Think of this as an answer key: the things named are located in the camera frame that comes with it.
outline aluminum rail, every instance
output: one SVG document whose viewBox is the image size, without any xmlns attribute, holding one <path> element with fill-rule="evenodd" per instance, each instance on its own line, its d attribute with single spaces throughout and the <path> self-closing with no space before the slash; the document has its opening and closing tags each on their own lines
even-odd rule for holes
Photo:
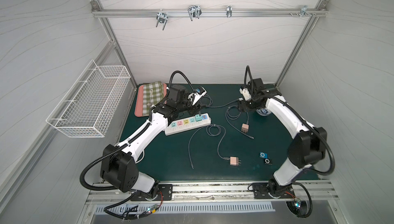
<svg viewBox="0 0 394 224">
<path fill-rule="evenodd" d="M 157 13 L 162 12 L 169 18 L 189 18 L 187 9 L 113 9 L 92 11 L 96 18 L 156 18 Z M 307 9 L 305 17 L 325 17 L 328 10 Z M 298 17 L 302 13 L 301 8 L 293 9 L 232 9 L 231 17 Z M 227 17 L 226 9 L 201 9 L 200 17 Z"/>
<path fill-rule="evenodd" d="M 253 192 L 248 185 L 255 182 L 267 181 L 164 181 L 173 184 L 172 200 L 167 202 L 239 202 L 239 201 L 288 201 L 288 198 L 254 199 Z M 329 180 L 298 180 L 303 183 L 310 193 L 312 200 L 338 200 L 339 197 Z M 98 183 L 94 186 L 111 186 L 111 184 Z M 298 185 L 293 186 L 297 197 L 307 200 L 306 192 Z M 106 204 L 120 202 L 130 195 L 120 190 L 90 191 L 86 204 Z"/>
<path fill-rule="evenodd" d="M 329 0 L 318 0 L 316 4 L 316 8 L 319 9 L 326 9 Z M 287 72 L 289 71 L 290 67 L 292 66 L 294 60 L 297 58 L 298 53 L 300 52 L 302 46 L 304 45 L 305 41 L 307 40 L 309 34 L 312 32 L 312 29 L 316 25 L 318 21 L 318 17 L 310 17 L 309 21 L 305 25 L 304 30 L 302 31 L 300 37 L 298 38 L 297 43 L 295 44 L 293 51 L 290 53 L 289 58 L 287 59 L 281 73 L 279 74 L 278 79 L 276 80 L 275 86 L 277 88 L 280 87 L 282 84 L 284 77 L 286 76 Z"/>
</svg>

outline table surface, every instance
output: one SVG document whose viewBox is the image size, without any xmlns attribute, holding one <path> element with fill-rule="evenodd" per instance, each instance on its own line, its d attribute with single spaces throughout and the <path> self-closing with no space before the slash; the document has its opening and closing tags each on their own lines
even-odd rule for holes
<svg viewBox="0 0 394 224">
<path fill-rule="evenodd" d="M 204 84 L 202 86 L 212 98 L 213 106 L 220 106 L 241 97 L 239 84 Z M 136 98 L 123 129 L 121 141 L 134 133 L 147 119 L 147 117 L 134 115 L 135 103 Z M 203 103 L 208 103 L 208 99 L 204 98 Z M 238 167 L 231 166 L 229 161 L 218 156 L 217 146 L 221 134 L 211 137 L 203 128 L 194 135 L 190 143 L 194 169 L 190 166 L 188 143 L 196 129 L 170 136 L 166 136 L 164 132 L 160 133 L 145 148 L 145 157 L 137 164 L 138 170 L 160 181 L 269 180 L 287 158 L 287 148 L 292 141 L 290 134 L 275 115 L 263 117 L 256 112 L 249 112 L 247 134 L 254 137 L 250 139 L 227 123 L 226 109 L 227 107 L 204 108 L 201 113 L 208 113 L 212 124 L 226 128 L 226 135 L 219 148 L 220 154 L 224 157 L 239 157 L 241 164 Z M 233 108 L 230 114 L 236 115 L 237 112 Z M 182 118 L 189 116 L 188 113 L 180 115 Z M 240 129 L 246 120 L 246 113 L 242 113 L 237 120 L 230 122 Z M 212 128 L 211 131 L 216 133 L 217 129 Z M 264 164 L 264 159 L 259 157 L 260 152 L 267 153 L 273 164 Z M 314 180 L 318 177 L 313 172 L 307 172 L 300 175 L 298 179 Z"/>
</svg>

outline colorful socket outlet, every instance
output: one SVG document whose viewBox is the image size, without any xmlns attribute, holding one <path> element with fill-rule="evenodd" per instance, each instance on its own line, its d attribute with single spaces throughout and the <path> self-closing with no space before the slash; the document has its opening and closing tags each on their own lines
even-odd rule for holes
<svg viewBox="0 0 394 224">
<path fill-rule="evenodd" d="M 195 128 L 204 127 L 211 124 L 211 118 L 208 113 L 196 114 L 195 116 L 178 119 L 173 121 L 168 127 L 165 128 L 165 135 L 181 133 Z"/>
</svg>

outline white wire basket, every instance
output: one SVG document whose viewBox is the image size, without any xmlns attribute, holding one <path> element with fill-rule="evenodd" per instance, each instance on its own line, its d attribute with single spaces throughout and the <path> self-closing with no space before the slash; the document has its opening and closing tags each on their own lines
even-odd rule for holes
<svg viewBox="0 0 394 224">
<path fill-rule="evenodd" d="M 87 66 L 81 74 L 86 80 L 77 80 L 47 118 L 47 123 L 70 138 L 104 137 L 130 80 L 123 65 L 92 62 L 93 68 Z"/>
</svg>

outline checkered cloth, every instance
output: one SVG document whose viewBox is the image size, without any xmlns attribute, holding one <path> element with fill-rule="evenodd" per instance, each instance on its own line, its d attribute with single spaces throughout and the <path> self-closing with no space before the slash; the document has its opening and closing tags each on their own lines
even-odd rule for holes
<svg viewBox="0 0 394 224">
<path fill-rule="evenodd" d="M 144 96 L 142 102 L 142 116 L 149 115 L 149 109 L 147 103 L 152 103 L 156 105 L 164 98 L 163 84 L 160 81 L 145 84 L 144 85 Z"/>
</svg>

